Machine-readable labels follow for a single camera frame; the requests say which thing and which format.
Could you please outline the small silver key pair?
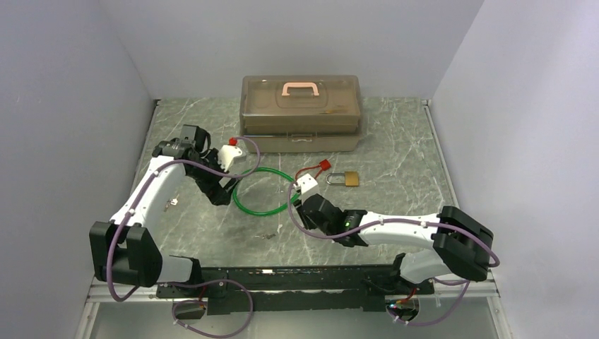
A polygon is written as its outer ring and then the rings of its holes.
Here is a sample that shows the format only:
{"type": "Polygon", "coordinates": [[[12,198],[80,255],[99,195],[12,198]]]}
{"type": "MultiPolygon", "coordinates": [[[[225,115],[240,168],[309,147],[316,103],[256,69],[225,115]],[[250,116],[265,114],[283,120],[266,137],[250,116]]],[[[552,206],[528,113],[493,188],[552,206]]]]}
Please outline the small silver key pair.
{"type": "Polygon", "coordinates": [[[165,207],[164,207],[164,211],[167,211],[171,206],[177,206],[179,203],[179,199],[178,198],[172,198],[170,199],[168,202],[166,202],[165,207]]]}

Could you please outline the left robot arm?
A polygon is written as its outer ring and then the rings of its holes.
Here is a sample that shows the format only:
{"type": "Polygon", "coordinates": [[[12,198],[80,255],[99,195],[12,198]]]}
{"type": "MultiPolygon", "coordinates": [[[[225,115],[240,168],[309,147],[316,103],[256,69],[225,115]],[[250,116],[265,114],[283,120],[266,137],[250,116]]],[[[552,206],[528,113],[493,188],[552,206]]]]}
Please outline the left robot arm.
{"type": "Polygon", "coordinates": [[[138,287],[175,282],[187,297],[203,287],[198,260],[164,254],[153,239],[165,206],[176,188],[193,180],[214,206],[230,203],[239,180],[229,175],[235,160],[244,156],[236,144],[216,149],[210,134],[194,125],[184,125],[179,137],[159,142],[152,151],[148,169],[127,202],[107,222],[90,229],[90,247],[95,277],[100,281],[138,287]]]}

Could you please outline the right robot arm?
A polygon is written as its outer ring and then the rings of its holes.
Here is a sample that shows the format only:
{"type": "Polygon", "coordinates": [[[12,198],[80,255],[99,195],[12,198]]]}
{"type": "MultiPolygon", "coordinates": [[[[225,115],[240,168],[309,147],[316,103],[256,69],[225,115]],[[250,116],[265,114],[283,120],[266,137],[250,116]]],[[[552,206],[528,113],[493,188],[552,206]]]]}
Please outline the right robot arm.
{"type": "Polygon", "coordinates": [[[389,274],[398,293],[440,275],[480,282],[499,265],[492,252],[493,232],[455,206],[420,216],[382,215],[366,210],[341,210],[315,194],[294,202],[298,225],[305,234],[346,247],[382,244],[413,246],[416,253],[401,254],[389,274]]]}

